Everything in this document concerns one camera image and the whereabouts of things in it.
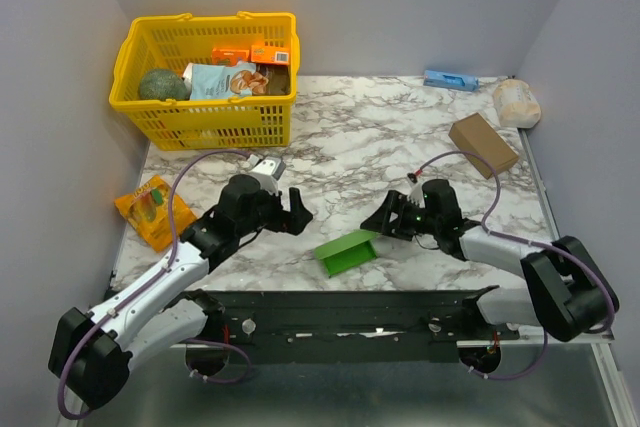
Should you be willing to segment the green paper box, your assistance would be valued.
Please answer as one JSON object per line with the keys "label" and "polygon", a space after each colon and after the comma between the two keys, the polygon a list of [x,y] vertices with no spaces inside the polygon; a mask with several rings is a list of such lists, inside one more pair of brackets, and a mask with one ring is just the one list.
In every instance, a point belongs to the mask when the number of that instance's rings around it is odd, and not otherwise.
{"label": "green paper box", "polygon": [[376,259],[372,241],[377,237],[375,232],[356,230],[318,246],[314,257],[334,277]]}

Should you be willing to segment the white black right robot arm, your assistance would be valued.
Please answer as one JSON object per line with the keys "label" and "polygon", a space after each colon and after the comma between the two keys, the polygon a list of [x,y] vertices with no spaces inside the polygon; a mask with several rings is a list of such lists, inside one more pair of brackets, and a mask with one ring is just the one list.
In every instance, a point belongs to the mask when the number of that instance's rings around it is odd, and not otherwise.
{"label": "white black right robot arm", "polygon": [[461,329],[474,339],[511,323],[541,327],[569,342],[596,331],[619,308],[615,293],[577,238],[565,236],[546,244],[489,231],[462,215],[455,190],[444,179],[414,184],[408,195],[389,191],[361,227],[404,241],[429,235],[453,258],[522,278],[525,287],[491,287],[461,312]]}

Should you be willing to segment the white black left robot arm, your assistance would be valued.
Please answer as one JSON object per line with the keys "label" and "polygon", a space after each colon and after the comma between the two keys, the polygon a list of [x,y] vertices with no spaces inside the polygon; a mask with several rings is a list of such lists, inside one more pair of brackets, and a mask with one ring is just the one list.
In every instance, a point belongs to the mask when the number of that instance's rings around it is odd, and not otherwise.
{"label": "white black left robot arm", "polygon": [[74,392],[90,410],[110,402],[126,384],[140,356],[137,335],[184,289],[234,255],[242,239],[263,230],[301,234],[313,215],[300,191],[289,190],[284,208],[279,190],[269,190],[256,174],[233,176],[216,205],[190,224],[165,255],[127,288],[87,312],[70,308],[58,321],[48,368],[58,378],[60,413],[82,416],[65,404]]}

